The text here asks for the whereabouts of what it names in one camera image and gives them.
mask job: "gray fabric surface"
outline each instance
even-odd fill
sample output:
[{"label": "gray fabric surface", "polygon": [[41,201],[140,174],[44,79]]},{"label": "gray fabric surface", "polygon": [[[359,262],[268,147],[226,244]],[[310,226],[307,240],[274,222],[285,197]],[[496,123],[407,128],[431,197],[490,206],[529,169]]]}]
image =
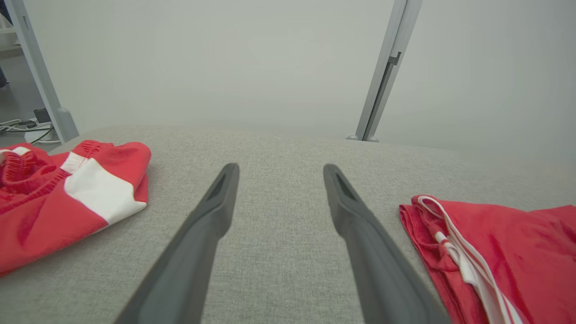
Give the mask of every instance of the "gray fabric surface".
[{"label": "gray fabric surface", "polygon": [[523,210],[574,204],[573,175],[456,152],[233,131],[130,126],[83,139],[152,151],[149,206],[0,278],[0,323],[111,323],[229,162],[240,165],[232,226],[220,241],[203,323],[362,323],[346,246],[322,178],[338,165],[438,298],[398,217],[415,194]]}]

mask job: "power strip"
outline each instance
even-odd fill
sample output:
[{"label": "power strip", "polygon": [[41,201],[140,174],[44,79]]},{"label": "power strip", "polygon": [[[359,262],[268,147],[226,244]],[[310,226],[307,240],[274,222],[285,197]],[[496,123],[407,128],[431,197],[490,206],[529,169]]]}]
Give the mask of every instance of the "power strip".
[{"label": "power strip", "polygon": [[[26,133],[24,133],[24,139],[26,140],[27,143],[32,143],[33,141],[36,141],[42,135],[46,134],[48,129],[52,127],[52,124],[50,122],[38,123],[38,119],[36,118],[32,118],[30,120],[36,122],[38,124],[37,127],[39,129],[34,131],[27,131]],[[54,134],[55,134],[54,130],[51,130],[50,133],[48,133],[48,135],[42,137],[41,141],[51,141],[54,138]]]}]

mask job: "red fabric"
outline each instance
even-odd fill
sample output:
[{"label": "red fabric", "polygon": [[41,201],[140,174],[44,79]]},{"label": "red fabric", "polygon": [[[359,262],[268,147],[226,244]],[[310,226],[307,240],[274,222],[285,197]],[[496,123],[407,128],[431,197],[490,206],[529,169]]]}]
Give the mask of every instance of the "red fabric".
[{"label": "red fabric", "polygon": [[[412,198],[400,206],[400,220],[414,243],[454,323],[488,323],[476,291],[435,233],[449,235],[434,213]],[[441,201],[453,225],[486,260],[500,291],[523,323],[576,322],[576,208],[523,212],[496,205]]]},{"label": "red fabric", "polygon": [[[65,189],[71,173],[61,166],[70,153],[48,156],[30,144],[0,152],[0,276],[109,226],[109,220],[70,196]],[[12,152],[23,152],[22,155]],[[84,163],[95,160],[112,177],[133,185],[130,196],[146,203],[146,167],[150,150],[142,143],[114,146],[84,141],[72,151]],[[77,172],[84,165],[71,172]],[[90,174],[83,173],[84,178]],[[98,196],[99,192],[85,188]]]}]

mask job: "folded red garment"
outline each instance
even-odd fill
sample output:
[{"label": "folded red garment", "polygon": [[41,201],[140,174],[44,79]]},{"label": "folded red garment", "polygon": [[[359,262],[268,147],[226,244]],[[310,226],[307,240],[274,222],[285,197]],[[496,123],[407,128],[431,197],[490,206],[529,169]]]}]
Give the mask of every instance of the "folded red garment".
[{"label": "folded red garment", "polygon": [[576,208],[414,196],[400,219],[454,323],[576,322]]},{"label": "folded red garment", "polygon": [[0,149],[0,276],[144,209],[149,161],[137,142]]}]

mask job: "red garment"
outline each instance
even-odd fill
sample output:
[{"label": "red garment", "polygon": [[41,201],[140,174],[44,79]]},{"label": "red garment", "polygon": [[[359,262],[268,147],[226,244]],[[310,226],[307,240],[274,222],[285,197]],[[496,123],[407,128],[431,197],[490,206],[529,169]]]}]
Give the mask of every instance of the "red garment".
[{"label": "red garment", "polygon": [[414,196],[400,206],[454,323],[575,323],[576,208]]},{"label": "red garment", "polygon": [[48,156],[0,149],[0,276],[146,207],[150,150],[84,141]]}]

